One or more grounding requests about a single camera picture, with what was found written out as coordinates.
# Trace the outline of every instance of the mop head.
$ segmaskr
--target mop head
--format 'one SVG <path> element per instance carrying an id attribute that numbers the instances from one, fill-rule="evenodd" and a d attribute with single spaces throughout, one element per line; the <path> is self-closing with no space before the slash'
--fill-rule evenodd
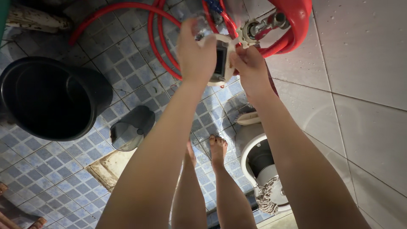
<path id="1" fill-rule="evenodd" d="M 247 126 L 255 123 L 260 123 L 260 118 L 257 114 L 257 111 L 250 113 L 240 114 L 234 121 L 242 126 Z"/>
<path id="2" fill-rule="evenodd" d="M 256 202 L 258 204 L 258 208 L 264 212 L 268 213 L 270 215 L 275 215 L 278 211 L 278 205 L 276 203 L 273 203 L 270 200 L 270 195 L 272 193 L 272 186 L 274 182 L 278 181 L 278 176 L 273 177 L 271 180 L 267 181 L 267 183 L 264 185 L 264 187 L 259 186 L 259 196 L 256 197 Z"/>

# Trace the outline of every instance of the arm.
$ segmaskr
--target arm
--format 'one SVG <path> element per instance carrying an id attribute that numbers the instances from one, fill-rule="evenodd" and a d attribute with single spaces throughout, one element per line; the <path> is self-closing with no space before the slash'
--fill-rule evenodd
<path id="1" fill-rule="evenodd" d="M 369 228 L 338 173 L 273 92 L 259 52 L 238 52 L 242 58 L 232 55 L 232 62 L 261 119 L 298 227 Z"/>
<path id="2" fill-rule="evenodd" d="M 130 158 L 98 229 L 168 228 L 194 112 L 216 65 L 216 39 L 208 39 L 200 48 L 192 34 L 194 23 L 184 22 L 179 37 L 177 52 L 184 81 Z"/>

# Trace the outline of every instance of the white wall tile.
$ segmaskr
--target white wall tile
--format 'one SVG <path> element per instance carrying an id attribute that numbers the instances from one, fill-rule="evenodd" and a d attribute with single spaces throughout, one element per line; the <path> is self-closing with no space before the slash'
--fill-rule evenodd
<path id="1" fill-rule="evenodd" d="M 347 158 L 407 196 L 407 112 L 334 94 Z"/>
<path id="2" fill-rule="evenodd" d="M 313 2 L 333 92 L 407 110 L 407 1 Z"/>
<path id="3" fill-rule="evenodd" d="M 336 172 L 344 181 L 346 187 L 349 190 L 350 195 L 356 203 L 355 190 L 353 188 L 352 178 L 350 177 L 349 165 L 346 158 L 333 151 L 322 142 L 316 140 L 311 135 L 305 133 L 305 135 L 314 143 L 314 145 L 321 151 L 321 153 L 328 159 L 331 165 L 335 168 Z"/>
<path id="4" fill-rule="evenodd" d="M 244 25 L 249 20 L 245 3 L 243 0 L 224 0 L 227 14 L 232 17 L 236 26 Z"/>
<path id="5" fill-rule="evenodd" d="M 317 27 L 312 14 L 309 23 L 307 37 L 298 48 L 286 54 L 269 56 L 266 58 L 266 63 L 273 78 L 330 91 L 324 58 L 319 45 Z M 275 29 L 270 31 L 269 34 L 274 33 L 277 35 L 281 33 L 282 35 L 286 31 Z M 261 40 L 260 44 L 262 47 L 269 47 L 277 39 L 273 39 L 273 36 L 266 36 Z"/>
<path id="6" fill-rule="evenodd" d="M 349 162 L 359 207 L 384 229 L 407 228 L 407 198 Z"/>
<path id="7" fill-rule="evenodd" d="M 330 92 L 274 79 L 281 101 L 299 127 L 345 156 Z"/>
<path id="8" fill-rule="evenodd" d="M 269 0 L 243 0 L 250 19 L 255 19 L 274 8 Z"/>
<path id="9" fill-rule="evenodd" d="M 383 229 L 372 217 L 370 217 L 364 210 L 359 208 L 360 213 L 365 217 L 367 223 L 372 229 Z"/>

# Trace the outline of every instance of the green object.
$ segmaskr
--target green object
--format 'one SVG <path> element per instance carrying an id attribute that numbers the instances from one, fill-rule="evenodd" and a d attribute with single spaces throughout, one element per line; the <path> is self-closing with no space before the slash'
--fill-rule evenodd
<path id="1" fill-rule="evenodd" d="M 0 0 L 0 38 L 3 38 L 4 27 L 9 15 L 10 0 Z"/>

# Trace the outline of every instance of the hand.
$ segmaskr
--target hand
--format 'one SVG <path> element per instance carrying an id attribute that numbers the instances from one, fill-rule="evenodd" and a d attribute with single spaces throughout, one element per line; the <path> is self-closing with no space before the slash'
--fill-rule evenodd
<path id="1" fill-rule="evenodd" d="M 231 64 L 239 71 L 240 81 L 247 99 L 255 104 L 269 90 L 273 90 L 268 79 L 267 67 L 262 55 L 254 46 L 238 47 L 230 54 Z"/>
<path id="2" fill-rule="evenodd" d="M 208 36 L 203 47 L 195 41 L 193 27 L 197 21 L 190 18 L 181 25 L 177 41 L 177 56 L 183 82 L 206 85 L 216 66 L 216 38 Z"/>

